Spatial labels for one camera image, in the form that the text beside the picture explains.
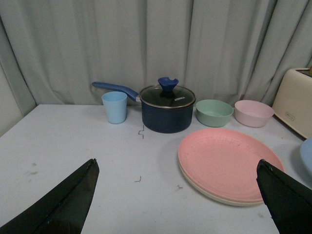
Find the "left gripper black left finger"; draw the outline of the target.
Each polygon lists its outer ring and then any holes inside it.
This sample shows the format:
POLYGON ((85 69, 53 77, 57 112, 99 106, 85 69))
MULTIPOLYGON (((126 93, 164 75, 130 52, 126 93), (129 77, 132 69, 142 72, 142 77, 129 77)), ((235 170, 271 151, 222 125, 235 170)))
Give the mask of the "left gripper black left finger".
POLYGON ((90 159, 24 212, 0 228, 2 234, 79 234, 88 215, 99 166, 90 159))

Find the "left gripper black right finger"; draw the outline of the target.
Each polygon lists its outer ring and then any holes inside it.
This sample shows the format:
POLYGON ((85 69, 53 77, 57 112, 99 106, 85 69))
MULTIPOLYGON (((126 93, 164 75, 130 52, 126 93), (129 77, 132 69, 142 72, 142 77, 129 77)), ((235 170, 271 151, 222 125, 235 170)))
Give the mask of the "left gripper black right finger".
POLYGON ((257 169, 258 187, 281 234, 312 232, 312 191, 265 160, 257 169))

